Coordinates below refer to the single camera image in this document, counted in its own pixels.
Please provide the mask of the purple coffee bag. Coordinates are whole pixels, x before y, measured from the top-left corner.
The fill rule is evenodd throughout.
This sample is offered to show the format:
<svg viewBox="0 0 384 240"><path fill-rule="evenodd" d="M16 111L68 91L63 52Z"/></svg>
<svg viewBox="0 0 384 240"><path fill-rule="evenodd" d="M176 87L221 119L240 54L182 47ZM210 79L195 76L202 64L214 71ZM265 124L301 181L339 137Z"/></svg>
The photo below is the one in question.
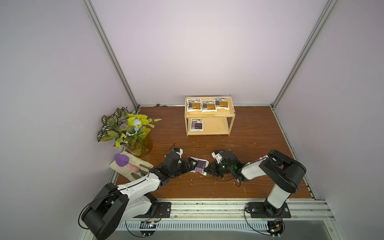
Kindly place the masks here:
<svg viewBox="0 0 384 240"><path fill-rule="evenodd" d="M210 162L207 160L198 159L198 158L194 158L194 157L190 157L190 158L198 160L198 164L197 164L195 173L200 173L203 176L206 176L207 173L205 172L205 168L207 168L209 166Z"/></svg>
<svg viewBox="0 0 384 240"><path fill-rule="evenodd" d="M191 132L203 131L204 130L204 120L203 119L191 119Z"/></svg>

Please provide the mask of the light wooden two-tier shelf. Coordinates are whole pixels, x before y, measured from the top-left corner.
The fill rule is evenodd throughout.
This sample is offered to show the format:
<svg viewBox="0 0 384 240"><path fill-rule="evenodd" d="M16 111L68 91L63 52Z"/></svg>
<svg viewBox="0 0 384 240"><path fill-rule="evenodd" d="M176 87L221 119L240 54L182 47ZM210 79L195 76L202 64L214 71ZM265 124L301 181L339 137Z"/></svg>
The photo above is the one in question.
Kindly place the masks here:
<svg viewBox="0 0 384 240"><path fill-rule="evenodd" d="M187 112L188 99L215 100L215 97L186 97L185 99L185 127L187 136L208 136L208 135L230 135L235 121L236 111L232 96L217 96L229 99L229 110L218 109L216 112L202 113L199 111ZM201 132L191 132L191 119L203 119L204 130Z"/></svg>

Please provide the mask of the yellow coffee bag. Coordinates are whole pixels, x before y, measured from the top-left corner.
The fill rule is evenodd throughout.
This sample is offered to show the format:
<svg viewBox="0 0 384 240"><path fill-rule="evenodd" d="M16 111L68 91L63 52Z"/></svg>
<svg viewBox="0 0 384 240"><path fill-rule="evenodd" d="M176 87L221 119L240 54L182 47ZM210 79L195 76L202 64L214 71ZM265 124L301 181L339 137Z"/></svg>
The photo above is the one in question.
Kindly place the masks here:
<svg viewBox="0 0 384 240"><path fill-rule="evenodd" d="M224 109L224 110L229 110L230 105L229 105L229 99L225 97L215 97L215 106L216 109Z"/></svg>
<svg viewBox="0 0 384 240"><path fill-rule="evenodd" d="M216 112L216 101L215 100L202 100L202 113Z"/></svg>
<svg viewBox="0 0 384 240"><path fill-rule="evenodd" d="M200 99L187 100L187 112L202 111L202 102Z"/></svg>

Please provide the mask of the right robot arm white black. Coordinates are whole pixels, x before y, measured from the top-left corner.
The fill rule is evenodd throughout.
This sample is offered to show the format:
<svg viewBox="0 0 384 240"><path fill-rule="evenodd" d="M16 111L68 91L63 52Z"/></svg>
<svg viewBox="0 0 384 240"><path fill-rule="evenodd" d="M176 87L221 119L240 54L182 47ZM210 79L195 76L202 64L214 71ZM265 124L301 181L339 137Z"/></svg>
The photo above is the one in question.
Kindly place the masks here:
<svg viewBox="0 0 384 240"><path fill-rule="evenodd" d="M307 172L300 162L277 150L271 150L264 157L246 164L241 163L232 151L215 151L212 155L215 161L204 168L207 174L214 177L230 174L238 182L268 176L275 183L263 205L262 214L268 217L278 217L282 214L283 205L299 190Z"/></svg>

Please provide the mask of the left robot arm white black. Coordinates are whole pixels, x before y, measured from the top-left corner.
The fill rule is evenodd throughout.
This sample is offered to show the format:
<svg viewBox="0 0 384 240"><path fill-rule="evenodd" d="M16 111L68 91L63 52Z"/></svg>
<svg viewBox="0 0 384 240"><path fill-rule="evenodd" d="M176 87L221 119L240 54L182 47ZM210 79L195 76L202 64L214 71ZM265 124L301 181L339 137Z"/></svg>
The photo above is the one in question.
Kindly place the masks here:
<svg viewBox="0 0 384 240"><path fill-rule="evenodd" d="M91 231L96 239L105 240L121 222L154 214L158 200L151 193L198 166L197 160L190 157L185 161L182 155L182 150L176 148L166 155L162 164L142 178L125 185L106 184L79 214L79 226Z"/></svg>

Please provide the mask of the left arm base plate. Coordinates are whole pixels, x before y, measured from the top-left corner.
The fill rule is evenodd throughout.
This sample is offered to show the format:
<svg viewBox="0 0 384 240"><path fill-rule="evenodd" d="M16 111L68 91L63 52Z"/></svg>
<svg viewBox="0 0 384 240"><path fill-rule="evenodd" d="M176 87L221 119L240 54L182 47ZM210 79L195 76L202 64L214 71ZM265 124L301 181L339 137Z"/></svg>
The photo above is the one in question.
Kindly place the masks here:
<svg viewBox="0 0 384 240"><path fill-rule="evenodd" d="M171 202L159 202L157 205L153 205L150 207L149 211L141 216L138 216L138 218L165 218L168 219L171 217L171 209L172 209L172 203Z"/></svg>

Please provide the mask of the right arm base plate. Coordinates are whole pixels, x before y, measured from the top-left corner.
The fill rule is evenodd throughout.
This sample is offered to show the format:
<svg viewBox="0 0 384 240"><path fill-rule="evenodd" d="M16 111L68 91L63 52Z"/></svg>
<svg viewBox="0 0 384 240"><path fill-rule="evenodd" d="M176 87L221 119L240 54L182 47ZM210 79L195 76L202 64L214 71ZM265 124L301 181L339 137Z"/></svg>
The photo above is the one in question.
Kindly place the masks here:
<svg viewBox="0 0 384 240"><path fill-rule="evenodd" d="M250 214L252 218L291 218L291 212L287 203L284 203L280 208L275 208L268 202L249 202L245 206L245 212Z"/></svg>

